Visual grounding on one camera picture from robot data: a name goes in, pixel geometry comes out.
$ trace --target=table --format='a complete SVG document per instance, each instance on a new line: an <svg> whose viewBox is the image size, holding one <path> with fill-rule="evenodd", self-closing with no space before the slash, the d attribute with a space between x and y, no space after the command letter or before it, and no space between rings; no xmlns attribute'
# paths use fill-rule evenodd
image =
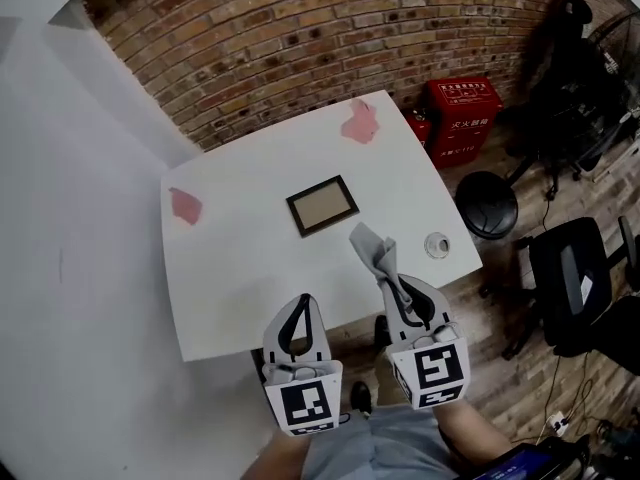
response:
<svg viewBox="0 0 640 480"><path fill-rule="evenodd" d="M376 108L380 125L367 144L341 135L353 115L347 100L251 133L163 177L164 255L185 361L261 347L271 319L301 293L316 298L326 329L383 311L374 277L348 239L361 221L397 241L400 273L435 287L482 266L393 100L385 91L361 99ZM337 175L359 214L301 238L286 198ZM202 202L195 225L173 215L174 187ZM433 232L449 239L443 259L425 252Z"/></svg>

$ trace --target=pink paper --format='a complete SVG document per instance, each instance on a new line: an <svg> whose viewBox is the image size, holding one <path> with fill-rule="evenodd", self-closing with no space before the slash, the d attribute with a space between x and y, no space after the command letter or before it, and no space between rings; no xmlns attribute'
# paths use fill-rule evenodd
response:
<svg viewBox="0 0 640 480"><path fill-rule="evenodd" d="M197 197L194 197L179 188L171 187L169 192L171 192L171 207L173 209L173 214L176 217L184 219L192 226L198 222L200 212L202 211L202 202L200 202Z"/></svg>
<svg viewBox="0 0 640 480"><path fill-rule="evenodd" d="M351 109L353 117L343 123L342 136L349 137L360 144L371 142L380 128L376 121L376 108L356 98L351 101Z"/></svg>

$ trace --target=shoe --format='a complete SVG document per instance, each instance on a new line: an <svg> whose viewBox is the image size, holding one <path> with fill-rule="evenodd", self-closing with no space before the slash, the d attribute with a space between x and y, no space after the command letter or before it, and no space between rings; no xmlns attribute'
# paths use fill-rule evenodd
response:
<svg viewBox="0 0 640 480"><path fill-rule="evenodd" d="M385 347L391 345L391 336L389 335L389 325L387 317L378 315L373 331L373 346L376 352L381 352Z"/></svg>
<svg viewBox="0 0 640 480"><path fill-rule="evenodd" d="M351 409L365 414L371 414L371 391L361 380L351 388Z"/></svg>

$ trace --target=human arm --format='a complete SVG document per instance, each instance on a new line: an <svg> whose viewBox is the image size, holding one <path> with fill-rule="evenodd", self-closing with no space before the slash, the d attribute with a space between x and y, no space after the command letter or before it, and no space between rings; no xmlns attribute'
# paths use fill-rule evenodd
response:
<svg viewBox="0 0 640 480"><path fill-rule="evenodd" d="M511 450L511 442L466 400L433 408L440 430L474 465L486 464Z"/></svg>
<svg viewBox="0 0 640 480"><path fill-rule="evenodd" d="M280 429L276 430L241 480L300 480L310 443L308 436L291 437Z"/></svg>

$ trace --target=power outlet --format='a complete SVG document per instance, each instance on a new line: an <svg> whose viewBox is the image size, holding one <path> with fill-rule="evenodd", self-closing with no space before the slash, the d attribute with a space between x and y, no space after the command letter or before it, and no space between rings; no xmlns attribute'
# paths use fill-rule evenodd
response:
<svg viewBox="0 0 640 480"><path fill-rule="evenodd" d="M549 428L558 437L562 437L569 428L569 422L565 419L564 414L558 411L549 418Z"/></svg>

